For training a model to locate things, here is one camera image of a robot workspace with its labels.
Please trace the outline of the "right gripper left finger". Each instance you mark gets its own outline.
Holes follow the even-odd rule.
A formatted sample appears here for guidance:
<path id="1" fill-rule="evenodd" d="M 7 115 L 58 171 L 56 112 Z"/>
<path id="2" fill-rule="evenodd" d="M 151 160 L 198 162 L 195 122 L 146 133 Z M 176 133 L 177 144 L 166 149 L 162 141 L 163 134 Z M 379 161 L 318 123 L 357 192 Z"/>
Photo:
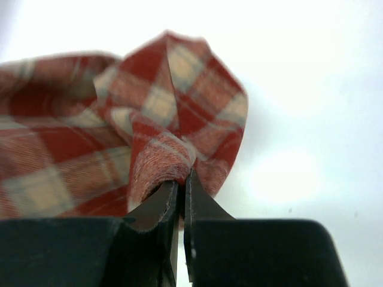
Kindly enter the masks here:
<path id="1" fill-rule="evenodd" d="M 178 184 L 119 217 L 1 222 L 2 286 L 174 286 Z"/>

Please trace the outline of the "red plaid skirt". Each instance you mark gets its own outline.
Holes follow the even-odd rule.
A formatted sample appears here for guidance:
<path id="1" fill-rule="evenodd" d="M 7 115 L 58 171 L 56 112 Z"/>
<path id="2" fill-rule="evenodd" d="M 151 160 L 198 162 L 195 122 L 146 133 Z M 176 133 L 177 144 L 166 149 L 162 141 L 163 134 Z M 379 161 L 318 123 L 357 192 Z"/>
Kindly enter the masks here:
<path id="1" fill-rule="evenodd" d="M 123 216 L 195 170 L 214 196 L 248 98 L 203 39 L 165 32 L 126 57 L 1 65 L 1 218 Z"/>

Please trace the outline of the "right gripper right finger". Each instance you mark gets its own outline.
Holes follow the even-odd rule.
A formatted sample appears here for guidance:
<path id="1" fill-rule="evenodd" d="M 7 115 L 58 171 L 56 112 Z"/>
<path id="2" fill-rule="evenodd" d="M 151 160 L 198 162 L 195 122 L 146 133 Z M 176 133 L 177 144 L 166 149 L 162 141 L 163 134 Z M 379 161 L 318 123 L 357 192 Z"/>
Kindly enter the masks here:
<path id="1" fill-rule="evenodd" d="M 347 286 L 326 228 L 307 219 L 236 219 L 186 180 L 184 247 L 193 286 Z"/>

